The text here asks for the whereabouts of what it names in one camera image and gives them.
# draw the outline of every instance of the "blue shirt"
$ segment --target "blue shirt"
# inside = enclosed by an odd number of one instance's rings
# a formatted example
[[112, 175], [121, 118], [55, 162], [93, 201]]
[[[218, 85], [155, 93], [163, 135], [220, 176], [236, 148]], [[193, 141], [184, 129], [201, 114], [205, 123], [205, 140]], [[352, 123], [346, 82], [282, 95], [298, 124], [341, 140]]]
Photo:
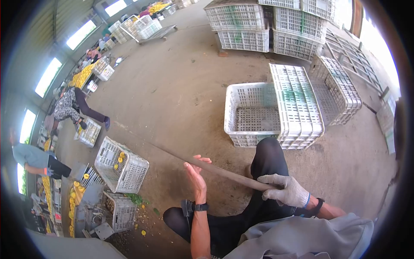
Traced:
[[28, 144], [13, 146], [13, 157], [23, 167], [25, 163], [36, 168], [46, 168], [49, 164], [48, 153]]

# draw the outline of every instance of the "knee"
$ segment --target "knee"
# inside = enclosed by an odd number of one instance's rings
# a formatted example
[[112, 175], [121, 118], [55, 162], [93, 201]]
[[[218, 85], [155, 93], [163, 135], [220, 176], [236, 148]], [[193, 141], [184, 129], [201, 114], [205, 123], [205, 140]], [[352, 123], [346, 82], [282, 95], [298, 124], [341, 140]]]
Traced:
[[162, 215], [162, 217], [163, 217], [165, 224], [167, 224], [167, 226], [172, 228], [174, 223], [180, 220], [180, 218], [184, 217], [183, 210], [181, 208], [172, 207], [166, 210], [164, 214]]

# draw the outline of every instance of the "window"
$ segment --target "window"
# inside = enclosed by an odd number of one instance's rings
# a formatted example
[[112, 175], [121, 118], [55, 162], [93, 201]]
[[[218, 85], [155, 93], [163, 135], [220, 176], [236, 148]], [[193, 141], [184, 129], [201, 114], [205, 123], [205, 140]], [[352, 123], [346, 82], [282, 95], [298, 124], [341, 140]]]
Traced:
[[[30, 110], [26, 110], [26, 115], [23, 119], [22, 131], [20, 132], [20, 143], [29, 143], [31, 130], [33, 128], [34, 120], [36, 115]], [[23, 168], [24, 165], [17, 164], [17, 185], [19, 187], [19, 193], [26, 195], [27, 185], [26, 185], [26, 170]]]
[[72, 50], [74, 50], [79, 43], [86, 38], [86, 36], [89, 35], [89, 33], [91, 33], [91, 31], [93, 31], [96, 28], [96, 25], [94, 24], [93, 21], [89, 20], [87, 23], [85, 23], [84, 26], [82, 26], [77, 32], [75, 32], [74, 35], [72, 35], [72, 37], [70, 37], [66, 44], [69, 46], [69, 48], [71, 48]]
[[124, 0], [119, 0], [109, 7], [105, 8], [105, 12], [109, 15], [109, 17], [111, 17], [125, 7], [127, 7], [127, 4], [125, 4]]
[[62, 63], [59, 62], [57, 58], [53, 58], [52, 62], [49, 64], [48, 68], [36, 86], [35, 92], [40, 95], [40, 97], [43, 98], [45, 96], [46, 90], [49, 88], [49, 85], [51, 84], [61, 65]]

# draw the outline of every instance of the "shoe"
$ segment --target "shoe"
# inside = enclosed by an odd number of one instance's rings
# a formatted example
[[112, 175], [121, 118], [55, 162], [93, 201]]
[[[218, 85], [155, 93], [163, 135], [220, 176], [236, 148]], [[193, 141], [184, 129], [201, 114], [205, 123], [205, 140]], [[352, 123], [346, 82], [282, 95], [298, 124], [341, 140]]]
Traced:
[[104, 122], [105, 122], [105, 129], [106, 129], [106, 131], [108, 131], [109, 130], [109, 126], [111, 125], [110, 118], [106, 116]]

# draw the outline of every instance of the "metal rod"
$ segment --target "metal rod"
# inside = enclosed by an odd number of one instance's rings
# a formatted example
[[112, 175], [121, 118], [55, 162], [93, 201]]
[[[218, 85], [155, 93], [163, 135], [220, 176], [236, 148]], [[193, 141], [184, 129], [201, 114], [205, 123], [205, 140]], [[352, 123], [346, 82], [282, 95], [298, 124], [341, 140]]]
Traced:
[[270, 184], [264, 184], [261, 182], [258, 182], [256, 180], [241, 176], [239, 174], [235, 174], [233, 172], [227, 171], [223, 168], [220, 168], [218, 166], [212, 165], [212, 164], [208, 164], [206, 162], [200, 161], [198, 159], [193, 158], [192, 156], [188, 156], [188, 155], [182, 155], [182, 154], [178, 154], [175, 151], [161, 145], [161, 144], [154, 144], [148, 140], [144, 140], [143, 138], [137, 136], [136, 134], [132, 133], [131, 131], [129, 131], [129, 133], [133, 136], [135, 136], [136, 138], [139, 138], [141, 140], [143, 140], [144, 142], [147, 142], [148, 144], [176, 157], [179, 158], [181, 160], [184, 160], [190, 164], [196, 165], [206, 171], [209, 171], [211, 173], [215, 173], [218, 174], [219, 176], [225, 177], [229, 180], [232, 180], [238, 184], [241, 184], [243, 186], [246, 187], [250, 187], [252, 189], [258, 190], [258, 191], [266, 191], [266, 190], [270, 190], [270, 189], [277, 189], [277, 187], [270, 185]]

